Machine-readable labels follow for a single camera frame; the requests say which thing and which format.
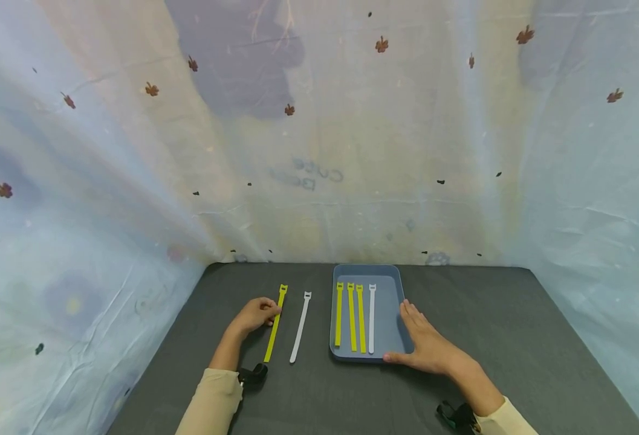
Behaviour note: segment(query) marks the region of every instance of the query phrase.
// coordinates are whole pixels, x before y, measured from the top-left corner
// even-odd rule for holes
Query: light blue curtain
[[[214,261],[527,267],[639,415],[639,0],[0,0],[0,434]]]

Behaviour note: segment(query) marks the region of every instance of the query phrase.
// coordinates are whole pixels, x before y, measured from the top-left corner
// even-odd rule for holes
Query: blue plastic tray
[[[336,284],[343,283],[341,303],[341,345],[334,346],[336,334],[336,304],[338,293]],[[348,308],[348,283],[363,286],[363,315],[365,321],[366,353],[360,353],[360,326],[357,292],[353,292],[353,312],[355,315],[355,337],[357,352],[351,351],[351,320]],[[367,352],[369,347],[370,292],[369,285],[377,285],[375,291],[375,352]],[[331,330],[329,348],[334,357],[341,361],[354,363],[381,363],[385,352],[414,351],[406,327],[399,316],[399,304],[404,299],[401,287],[401,275],[392,265],[338,265],[334,267],[334,284],[331,309]]]

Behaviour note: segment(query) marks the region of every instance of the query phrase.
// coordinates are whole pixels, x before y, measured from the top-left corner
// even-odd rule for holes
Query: brown leaf print
[[[63,100],[65,101],[65,104],[67,104],[68,106],[71,107],[71,109],[75,109],[75,103],[73,102],[72,98],[70,97],[70,95],[65,95],[63,92],[60,92],[61,95],[63,96]]]
[[[151,85],[150,82],[147,82],[147,86],[145,86],[145,92],[147,92],[151,97],[156,97],[160,90],[155,85]]]
[[[380,36],[380,40],[375,44],[375,50],[377,50],[378,53],[384,53],[388,46],[389,41]]]
[[[12,186],[7,183],[0,184],[0,198],[10,198],[12,196]]]
[[[525,27],[525,30],[517,34],[517,38],[516,38],[517,44],[518,45],[527,44],[527,42],[529,42],[531,38],[534,38],[534,30],[530,30],[530,25],[527,24],[527,27]]]
[[[621,91],[620,88],[617,88],[616,91],[612,92],[611,94],[607,96],[607,102],[616,103],[617,100],[621,100],[621,97],[623,97],[623,91]]]
[[[189,56],[189,68],[191,68],[193,72],[198,73],[198,63],[196,63],[196,60],[193,60],[191,56]]]

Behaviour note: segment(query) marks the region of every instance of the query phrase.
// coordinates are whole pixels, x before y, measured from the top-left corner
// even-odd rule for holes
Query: left hand
[[[279,314],[281,308],[273,299],[260,297],[247,302],[242,311],[232,320],[229,329],[243,334],[245,337],[259,326],[273,325],[273,317]]]

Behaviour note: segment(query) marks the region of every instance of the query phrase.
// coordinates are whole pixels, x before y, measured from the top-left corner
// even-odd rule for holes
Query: gray table
[[[231,434],[451,434],[435,417],[459,404],[442,376],[333,361],[333,265],[211,265],[109,435],[176,432],[223,330],[252,297],[288,285],[264,388],[247,391]],[[638,435],[639,420],[534,275],[498,267],[399,266],[406,297],[474,356],[540,434]],[[297,362],[288,359],[312,292]],[[242,365],[260,362],[270,329],[251,336]]]

